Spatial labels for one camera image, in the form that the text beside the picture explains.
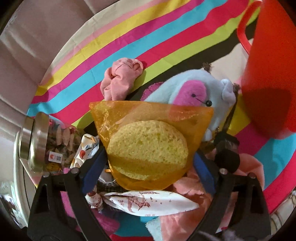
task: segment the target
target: red handle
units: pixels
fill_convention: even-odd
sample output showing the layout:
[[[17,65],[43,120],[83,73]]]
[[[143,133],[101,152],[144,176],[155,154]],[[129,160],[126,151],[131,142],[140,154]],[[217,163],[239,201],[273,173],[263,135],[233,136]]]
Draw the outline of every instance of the red handle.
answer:
[[[256,11],[258,7],[262,4],[262,0],[256,0],[248,7],[244,16],[242,17],[238,27],[237,27],[237,36],[239,38],[240,43],[244,47],[245,51],[250,54],[251,44],[249,43],[247,36],[246,36],[246,26],[250,18],[252,17],[253,13]]]

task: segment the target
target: red plastic jug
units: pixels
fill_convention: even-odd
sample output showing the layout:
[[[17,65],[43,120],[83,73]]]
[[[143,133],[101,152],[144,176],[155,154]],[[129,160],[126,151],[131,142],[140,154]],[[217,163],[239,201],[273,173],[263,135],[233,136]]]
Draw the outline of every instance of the red plastic jug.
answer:
[[[239,41],[249,54],[242,76],[242,96],[247,112],[266,136],[276,139],[296,132],[294,1],[255,1],[237,28]],[[261,10],[251,46],[245,28],[259,6]]]

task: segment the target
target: plush toy ear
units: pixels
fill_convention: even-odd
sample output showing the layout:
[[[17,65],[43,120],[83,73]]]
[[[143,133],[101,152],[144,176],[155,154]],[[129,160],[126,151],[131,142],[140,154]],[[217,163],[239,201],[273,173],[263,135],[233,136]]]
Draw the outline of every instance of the plush toy ear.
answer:
[[[235,104],[235,94],[233,92],[233,84],[230,80],[223,79],[221,80],[224,85],[222,90],[222,99],[229,104],[229,107]]]

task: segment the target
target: yellow stripe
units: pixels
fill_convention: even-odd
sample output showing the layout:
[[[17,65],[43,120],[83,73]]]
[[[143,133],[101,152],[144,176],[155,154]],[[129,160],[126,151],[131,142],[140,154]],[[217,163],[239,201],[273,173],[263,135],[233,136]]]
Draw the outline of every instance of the yellow stripe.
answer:
[[[47,82],[46,85],[39,86],[36,96],[43,95],[49,88],[61,82],[71,71],[73,71],[83,61],[88,59],[94,53],[105,47],[120,36],[126,34],[130,30],[147,23],[153,19],[161,17],[173,10],[185,5],[190,0],[170,0],[150,7],[129,19],[114,26],[108,31],[104,32],[96,39],[87,44],[79,52],[77,52],[66,64],[64,64]]]
[[[259,10],[257,10],[248,24],[253,22],[257,15],[259,13]],[[232,32],[237,28],[238,23],[240,19],[242,18],[243,13],[239,15],[236,18],[230,19],[226,24],[223,26],[217,28],[217,30],[202,39],[199,39],[189,45],[186,45],[175,52],[169,54],[168,56],[160,59],[158,62],[154,63],[153,65],[149,66],[145,71],[145,74],[142,74],[140,77],[138,77],[135,81],[134,88],[132,91],[135,91],[145,83],[149,82],[150,80],[154,79],[156,76],[160,75],[164,71],[168,70],[174,65],[177,65],[181,61],[213,46],[216,45],[219,42],[222,42],[226,40]],[[246,116],[246,111],[244,108],[244,104],[242,102],[242,98],[239,97],[238,100],[238,107],[237,110],[234,113],[233,117],[233,123],[231,123],[230,126],[230,133],[236,135],[238,132],[240,132],[250,121],[248,120]],[[77,121],[75,121],[72,125],[74,126],[80,126],[81,128],[87,127],[91,122],[93,121],[92,116],[87,112],[83,117],[79,118]]]

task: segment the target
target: oval sponge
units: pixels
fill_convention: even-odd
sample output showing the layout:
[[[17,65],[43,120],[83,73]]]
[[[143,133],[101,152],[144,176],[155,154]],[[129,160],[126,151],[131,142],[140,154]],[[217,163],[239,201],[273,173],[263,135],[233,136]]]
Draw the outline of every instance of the oval sponge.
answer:
[[[113,169],[138,180],[156,180],[185,167],[188,148],[175,127],[156,120],[121,127],[107,147]]]

